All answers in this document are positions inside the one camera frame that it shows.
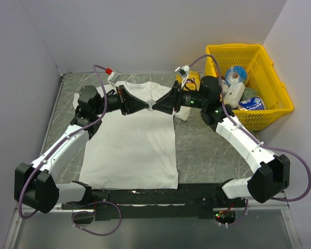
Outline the white t-shirt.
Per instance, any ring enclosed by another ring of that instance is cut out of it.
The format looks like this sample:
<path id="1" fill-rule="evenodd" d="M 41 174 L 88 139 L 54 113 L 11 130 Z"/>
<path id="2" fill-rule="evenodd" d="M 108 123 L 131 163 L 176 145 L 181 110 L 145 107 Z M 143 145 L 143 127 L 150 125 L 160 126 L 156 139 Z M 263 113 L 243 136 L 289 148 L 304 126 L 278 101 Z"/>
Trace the white t-shirt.
<path id="1" fill-rule="evenodd" d="M 186 121 L 190 110 L 107 113 L 86 143 L 80 182 L 94 189 L 176 189 L 174 117 Z"/>

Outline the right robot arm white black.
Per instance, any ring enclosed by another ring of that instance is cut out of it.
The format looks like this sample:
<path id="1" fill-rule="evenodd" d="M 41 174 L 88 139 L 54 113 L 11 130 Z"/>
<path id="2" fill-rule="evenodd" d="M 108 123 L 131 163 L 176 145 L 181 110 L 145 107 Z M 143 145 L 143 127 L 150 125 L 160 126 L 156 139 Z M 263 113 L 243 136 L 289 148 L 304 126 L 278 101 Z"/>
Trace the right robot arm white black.
<path id="1" fill-rule="evenodd" d="M 228 141 L 245 159 L 253 175 L 248 178 L 230 179 L 222 183 L 216 194 L 220 206 L 229 206 L 235 198 L 253 198 L 264 203 L 289 186 L 290 160 L 262 148 L 260 142 L 240 123 L 229 105 L 220 100 L 221 85 L 218 78 L 204 76 L 198 90 L 183 90 L 175 82 L 171 90 L 156 102 L 152 110 L 167 114 L 179 112 L 182 107 L 197 108 L 204 123 Z"/>

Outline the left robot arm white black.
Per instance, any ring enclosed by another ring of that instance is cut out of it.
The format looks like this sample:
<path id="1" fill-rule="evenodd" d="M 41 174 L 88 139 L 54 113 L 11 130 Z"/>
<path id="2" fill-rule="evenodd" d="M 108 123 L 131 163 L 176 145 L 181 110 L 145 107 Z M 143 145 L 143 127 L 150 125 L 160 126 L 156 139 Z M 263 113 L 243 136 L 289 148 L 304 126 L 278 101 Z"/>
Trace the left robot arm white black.
<path id="1" fill-rule="evenodd" d="M 18 202 L 20 217 L 27 219 L 37 212 L 48 213 L 60 203 L 74 202 L 82 209 L 89 207 L 91 186 L 81 182 L 58 185 L 54 178 L 75 152 L 94 137 L 106 113 L 119 110 L 128 115 L 152 106 L 152 102 L 128 93 L 124 86 L 103 94 L 92 85 L 83 87 L 75 116 L 63 135 L 30 164 L 21 163 L 15 169 L 14 199 Z M 24 205 L 33 208 L 34 212 L 23 213 Z"/>

